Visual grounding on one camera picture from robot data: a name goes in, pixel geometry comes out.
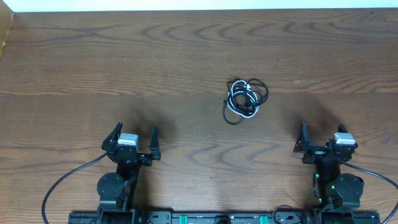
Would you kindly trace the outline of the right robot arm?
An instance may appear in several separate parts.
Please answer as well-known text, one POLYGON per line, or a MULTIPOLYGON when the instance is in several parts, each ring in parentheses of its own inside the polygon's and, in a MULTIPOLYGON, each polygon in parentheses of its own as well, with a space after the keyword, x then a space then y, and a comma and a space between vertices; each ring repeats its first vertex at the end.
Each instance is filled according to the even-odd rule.
POLYGON ((338 126, 332 139, 323 146, 311 143, 308 126, 300 123, 294 152, 302 153, 304 164, 313 164, 313 192, 323 206, 330 210, 356 209, 360 207, 364 181, 362 178, 342 173, 340 166, 352 159, 358 144, 343 124, 338 126))

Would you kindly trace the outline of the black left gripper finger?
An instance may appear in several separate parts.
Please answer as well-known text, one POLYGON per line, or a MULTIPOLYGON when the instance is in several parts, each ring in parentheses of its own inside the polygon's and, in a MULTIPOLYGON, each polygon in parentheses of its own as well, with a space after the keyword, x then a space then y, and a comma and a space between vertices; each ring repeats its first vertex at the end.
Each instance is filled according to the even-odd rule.
POLYGON ((116 127, 111 131, 111 133, 106 137, 106 139, 102 143, 102 150, 110 151, 114 145, 118 143, 118 139, 121 135, 122 123, 118 123, 116 127))
POLYGON ((152 157, 152 160, 161 160, 161 152, 160 152, 160 146, 159 146, 159 139, 158 139, 158 129, 157 126, 154 126, 153 131, 152 131, 152 138, 150 141, 150 154, 152 157))

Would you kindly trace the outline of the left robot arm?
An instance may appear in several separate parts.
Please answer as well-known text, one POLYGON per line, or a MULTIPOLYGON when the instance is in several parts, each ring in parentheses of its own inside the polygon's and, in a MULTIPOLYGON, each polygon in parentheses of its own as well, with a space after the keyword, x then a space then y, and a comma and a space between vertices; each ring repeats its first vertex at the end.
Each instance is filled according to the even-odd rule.
POLYGON ((139 136, 122 133, 122 126, 118 123, 101 146, 106 156, 117 164, 116 172, 105 174, 97 183, 99 208, 105 210, 130 210, 141 167, 161 159, 157 127, 153 128, 147 154, 139 152, 139 136))

